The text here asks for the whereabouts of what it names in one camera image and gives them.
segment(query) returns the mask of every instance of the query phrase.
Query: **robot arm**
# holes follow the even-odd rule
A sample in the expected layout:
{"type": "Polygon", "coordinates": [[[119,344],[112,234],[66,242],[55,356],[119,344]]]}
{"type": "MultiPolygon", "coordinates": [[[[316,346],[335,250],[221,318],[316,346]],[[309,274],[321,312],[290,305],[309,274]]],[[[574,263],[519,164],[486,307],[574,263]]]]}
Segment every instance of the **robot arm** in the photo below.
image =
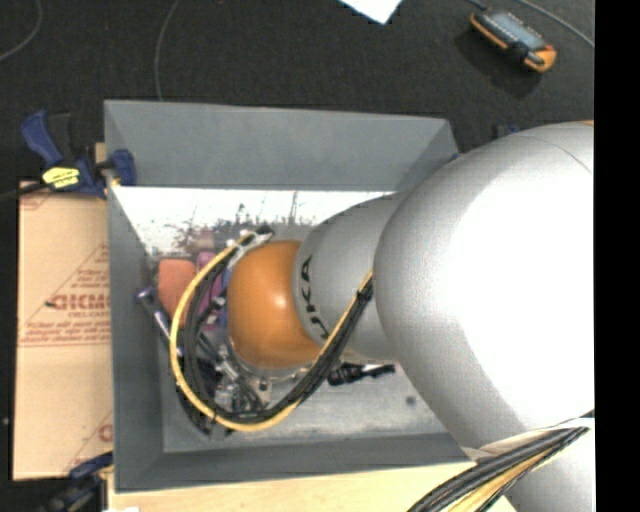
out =
{"type": "MultiPolygon", "coordinates": [[[[226,297],[240,365],[264,378],[310,364],[371,268],[343,360],[399,362],[461,446],[594,409],[593,126],[511,135],[301,245],[252,249],[226,297]]],[[[589,436],[520,482],[512,503],[592,510],[594,459],[589,436]]]]}

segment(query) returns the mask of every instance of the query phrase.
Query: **cardboard sheet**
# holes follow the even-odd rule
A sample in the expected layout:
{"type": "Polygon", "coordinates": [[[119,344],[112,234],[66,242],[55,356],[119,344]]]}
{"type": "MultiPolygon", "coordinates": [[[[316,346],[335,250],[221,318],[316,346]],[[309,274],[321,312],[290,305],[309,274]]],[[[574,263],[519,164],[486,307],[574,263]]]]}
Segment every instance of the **cardboard sheet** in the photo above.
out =
{"type": "Polygon", "coordinates": [[[112,449],[107,206],[20,200],[13,478],[65,475],[112,449]]]}

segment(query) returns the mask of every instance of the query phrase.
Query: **black mat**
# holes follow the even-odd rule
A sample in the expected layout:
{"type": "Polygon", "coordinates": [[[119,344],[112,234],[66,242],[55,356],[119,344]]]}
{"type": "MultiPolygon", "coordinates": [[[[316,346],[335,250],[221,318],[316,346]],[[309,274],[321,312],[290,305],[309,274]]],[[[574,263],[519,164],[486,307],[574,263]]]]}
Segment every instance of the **black mat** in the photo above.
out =
{"type": "MultiPolygon", "coordinates": [[[[39,170],[18,130],[34,111],[71,112],[80,146],[103,135],[103,99],[157,99],[155,47],[173,0],[41,1],[38,33],[0,61],[0,191],[39,170]]],[[[593,38],[594,2],[538,1],[593,38]]],[[[512,0],[491,5],[511,10],[556,47],[548,73],[513,67],[480,40],[468,29],[476,9],[463,0],[404,0],[386,26],[336,0],[181,0],[161,47],[160,86],[166,99],[180,101],[443,117],[463,151],[489,142],[497,125],[592,119],[592,49],[512,0]]],[[[35,1],[0,4],[0,55],[29,35],[37,14],[35,1]]],[[[1,205],[0,419],[10,418],[13,392],[15,224],[14,205],[1,205]]],[[[62,484],[7,483],[5,423],[0,510],[16,511],[62,484]]]]}

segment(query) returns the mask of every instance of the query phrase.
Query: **multimeter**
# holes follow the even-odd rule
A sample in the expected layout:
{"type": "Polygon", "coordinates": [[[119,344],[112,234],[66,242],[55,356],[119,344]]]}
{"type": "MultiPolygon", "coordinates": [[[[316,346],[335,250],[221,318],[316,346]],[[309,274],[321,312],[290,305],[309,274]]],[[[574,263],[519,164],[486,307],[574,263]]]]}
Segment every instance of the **multimeter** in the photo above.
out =
{"type": "Polygon", "coordinates": [[[470,21],[480,34],[529,69],[544,73],[556,60],[553,46],[508,11],[487,10],[472,14],[470,21]]]}

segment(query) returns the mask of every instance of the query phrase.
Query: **kuka logo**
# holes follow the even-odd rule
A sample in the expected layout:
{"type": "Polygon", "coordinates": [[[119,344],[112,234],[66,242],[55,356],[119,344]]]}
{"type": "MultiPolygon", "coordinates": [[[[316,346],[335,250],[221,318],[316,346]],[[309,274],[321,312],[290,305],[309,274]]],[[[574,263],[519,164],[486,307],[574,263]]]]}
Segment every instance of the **kuka logo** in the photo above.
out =
{"type": "Polygon", "coordinates": [[[324,323],[320,319],[318,311],[316,310],[315,305],[311,303],[311,277],[310,277],[310,267],[311,267],[311,256],[309,256],[305,262],[302,264],[302,268],[300,269],[300,277],[303,281],[306,282],[306,288],[301,287],[300,293],[302,294],[302,298],[306,304],[305,310],[309,313],[309,321],[313,324],[316,330],[319,330],[319,334],[323,340],[326,340],[329,337],[329,331],[324,326],[324,323]]]}
{"type": "Polygon", "coordinates": [[[109,295],[90,293],[56,295],[47,301],[47,305],[60,311],[75,311],[77,309],[107,309],[111,306],[109,295]]]}

